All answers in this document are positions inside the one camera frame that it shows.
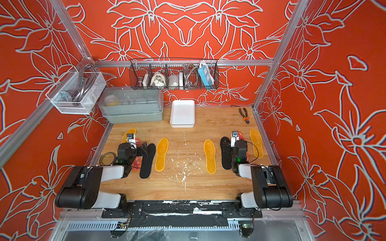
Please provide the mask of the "black insole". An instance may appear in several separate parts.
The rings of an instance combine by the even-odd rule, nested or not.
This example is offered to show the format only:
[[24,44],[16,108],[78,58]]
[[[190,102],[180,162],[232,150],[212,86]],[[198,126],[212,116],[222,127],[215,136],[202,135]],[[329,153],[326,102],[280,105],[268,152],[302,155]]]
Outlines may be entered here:
[[142,165],[140,169],[140,178],[146,179],[150,176],[152,170],[152,164],[154,156],[156,154],[156,146],[151,143],[144,143],[141,147],[142,149]]
[[220,140],[221,148],[221,160],[222,167],[225,170],[230,170],[232,168],[232,153],[231,141],[228,137],[222,137]]

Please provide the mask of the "white plastic storage tray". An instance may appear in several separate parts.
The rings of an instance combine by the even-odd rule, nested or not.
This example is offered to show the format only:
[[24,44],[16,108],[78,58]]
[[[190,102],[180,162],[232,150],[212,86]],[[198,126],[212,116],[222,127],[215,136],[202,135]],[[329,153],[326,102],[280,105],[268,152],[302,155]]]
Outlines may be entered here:
[[195,102],[193,100],[174,100],[169,123],[173,128],[193,128],[195,125]]

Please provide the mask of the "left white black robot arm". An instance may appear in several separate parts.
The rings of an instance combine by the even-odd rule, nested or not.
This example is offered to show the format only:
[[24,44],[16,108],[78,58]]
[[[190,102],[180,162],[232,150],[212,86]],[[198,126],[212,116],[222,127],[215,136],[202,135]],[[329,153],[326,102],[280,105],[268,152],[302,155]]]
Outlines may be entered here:
[[135,141],[122,143],[116,153],[100,158],[97,166],[74,166],[55,198],[59,208],[105,209],[126,212],[127,199],[123,194],[101,191],[101,184],[125,178],[132,170],[136,158],[146,150]]

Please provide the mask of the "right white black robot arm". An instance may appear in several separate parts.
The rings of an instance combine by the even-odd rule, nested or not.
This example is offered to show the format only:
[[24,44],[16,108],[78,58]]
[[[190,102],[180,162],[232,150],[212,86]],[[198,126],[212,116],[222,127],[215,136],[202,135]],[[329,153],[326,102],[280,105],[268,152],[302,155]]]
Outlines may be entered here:
[[238,140],[232,147],[232,171],[239,177],[252,181],[252,191],[240,193],[237,200],[241,208],[290,208],[294,198],[281,168],[247,162],[247,142]]

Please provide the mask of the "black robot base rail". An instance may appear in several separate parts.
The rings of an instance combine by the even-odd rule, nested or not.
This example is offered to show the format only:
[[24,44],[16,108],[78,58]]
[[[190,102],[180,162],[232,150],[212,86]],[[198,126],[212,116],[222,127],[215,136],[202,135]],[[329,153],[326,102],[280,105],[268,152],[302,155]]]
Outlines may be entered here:
[[102,212],[103,219],[128,221],[130,228],[220,228],[261,217],[260,209],[234,200],[137,200],[127,202],[127,209]]

